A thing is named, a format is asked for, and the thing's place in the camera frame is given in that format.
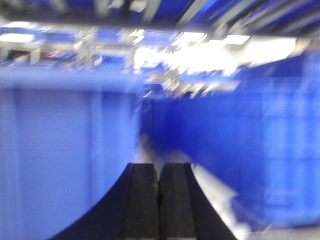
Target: fluorescent light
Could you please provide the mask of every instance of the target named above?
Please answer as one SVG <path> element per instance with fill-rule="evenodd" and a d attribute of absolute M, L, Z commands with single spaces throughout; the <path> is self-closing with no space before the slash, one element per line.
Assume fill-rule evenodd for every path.
<path fill-rule="evenodd" d="M 27 22 L 27 21 L 13 21 L 3 26 L 7 28 L 26 28 L 29 25 L 30 25 L 30 22 Z"/>
<path fill-rule="evenodd" d="M 139 37 L 145 32 L 144 29 L 139 29 L 139 30 L 134 30 L 131 34 L 130 37 Z"/>
<path fill-rule="evenodd" d="M 228 35 L 223 41 L 226 44 L 242 45 L 249 38 L 250 36 L 245 36 L 245 35 Z"/>
<path fill-rule="evenodd" d="M 138 36 L 135 40 L 133 40 L 132 42 L 133 43 L 135 43 L 135 44 L 137 44 L 137 43 L 139 43 L 142 39 L 144 39 L 145 38 L 145 36 Z"/>
<path fill-rule="evenodd" d="M 190 42 L 201 43 L 207 37 L 202 32 L 183 32 L 175 38 L 175 41 L 171 44 L 172 46 L 188 45 Z"/>
<path fill-rule="evenodd" d="M 35 39 L 33 34 L 5 33 L 0 35 L 1 42 L 30 43 Z"/>
<path fill-rule="evenodd" d="M 222 48 L 226 45 L 226 42 L 223 40 L 210 40 L 207 44 L 210 47 Z"/>

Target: metal beam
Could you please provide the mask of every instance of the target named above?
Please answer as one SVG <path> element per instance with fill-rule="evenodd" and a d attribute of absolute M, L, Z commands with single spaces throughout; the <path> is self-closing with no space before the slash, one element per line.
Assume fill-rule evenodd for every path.
<path fill-rule="evenodd" d="M 301 31 L 305 26 L 320 21 L 320 7 L 306 12 L 305 14 L 296 17 L 287 24 L 279 27 L 275 31 L 281 35 L 292 35 Z"/>
<path fill-rule="evenodd" d="M 222 17 L 215 21 L 211 27 L 211 31 L 216 31 L 217 29 L 228 25 L 229 23 L 234 23 L 234 19 L 238 19 L 238 16 L 247 15 L 252 12 L 261 2 L 266 2 L 265 0 L 242 0 L 239 3 L 235 4 L 228 11 L 226 11 Z"/>
<path fill-rule="evenodd" d="M 65 15 L 70 10 L 67 0 L 50 0 L 50 3 L 53 10 L 58 14 Z"/>
<path fill-rule="evenodd" d="M 148 24 L 154 18 L 158 11 L 161 1 L 162 0 L 148 0 L 142 17 L 143 24 Z"/>
<path fill-rule="evenodd" d="M 105 19 L 109 15 L 109 0 L 94 0 L 95 15 L 99 19 Z"/>
<path fill-rule="evenodd" d="M 308 32 L 304 32 L 303 35 L 305 37 L 318 38 L 320 37 L 320 26 L 316 26 L 309 30 Z"/>
<path fill-rule="evenodd" d="M 26 10 L 26 3 L 22 0 L 4 0 L 4 2 L 14 10 L 17 10 L 17 11 Z"/>
<path fill-rule="evenodd" d="M 187 24 L 197 14 L 197 12 L 199 12 L 206 2 L 207 0 L 195 0 L 185 14 L 181 17 L 177 25 L 183 26 Z"/>
<path fill-rule="evenodd" d="M 271 23 L 274 23 L 279 18 L 301 7 L 304 4 L 306 4 L 306 0 L 283 1 L 281 6 L 265 12 L 261 17 L 251 21 L 251 23 L 246 24 L 245 28 L 250 32 L 257 31 Z"/>

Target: blue bin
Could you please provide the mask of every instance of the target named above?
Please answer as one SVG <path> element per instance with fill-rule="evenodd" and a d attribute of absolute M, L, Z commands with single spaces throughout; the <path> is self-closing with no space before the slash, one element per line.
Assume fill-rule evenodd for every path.
<path fill-rule="evenodd" d="M 129 74 L 1 69 L 0 239 L 47 239 L 97 203 L 136 159 L 142 89 Z"/>
<path fill-rule="evenodd" d="M 314 225 L 320 220 L 320 79 L 315 68 L 313 76 L 304 71 L 317 59 L 315 53 L 245 70 L 233 92 L 146 99 L 143 129 L 160 154 L 182 151 L 234 188 L 233 209 L 253 229 Z M 300 67 L 305 77 L 280 71 L 299 63 L 309 64 Z M 259 72 L 272 77 L 258 78 Z"/>

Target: blue panel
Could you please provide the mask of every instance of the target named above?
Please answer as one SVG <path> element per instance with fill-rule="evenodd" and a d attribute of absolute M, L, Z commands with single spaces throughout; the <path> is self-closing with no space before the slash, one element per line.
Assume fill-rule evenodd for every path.
<path fill-rule="evenodd" d="M 102 28 L 99 27 L 95 41 L 97 42 L 119 42 L 122 35 L 121 29 L 113 29 L 113 28 Z"/>
<path fill-rule="evenodd" d="M 94 0 L 67 0 L 67 2 L 74 9 L 92 9 L 95 7 Z"/>
<path fill-rule="evenodd" d="M 56 42 L 68 42 L 74 43 L 77 41 L 77 32 L 42 32 L 46 42 L 56 43 Z"/>
<path fill-rule="evenodd" d="M 50 5 L 50 0 L 24 0 L 27 4 Z"/>
<path fill-rule="evenodd" d="M 165 20 L 168 23 L 177 20 L 190 1 L 162 0 L 153 20 Z"/>
<path fill-rule="evenodd" d="M 141 44 L 152 46 L 170 46 L 175 41 L 178 33 L 173 31 L 146 30 L 143 33 L 143 36 L 144 39 L 140 42 Z"/>
<path fill-rule="evenodd" d="M 48 239 L 135 161 L 143 82 L 39 67 L 0 75 L 0 238 Z"/>

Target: ceiling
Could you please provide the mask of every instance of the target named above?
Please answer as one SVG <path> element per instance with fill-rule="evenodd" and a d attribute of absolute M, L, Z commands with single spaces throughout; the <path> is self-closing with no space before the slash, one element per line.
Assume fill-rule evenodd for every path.
<path fill-rule="evenodd" d="M 320 36 L 319 0 L 0 0 L 6 21 L 205 32 Z"/>

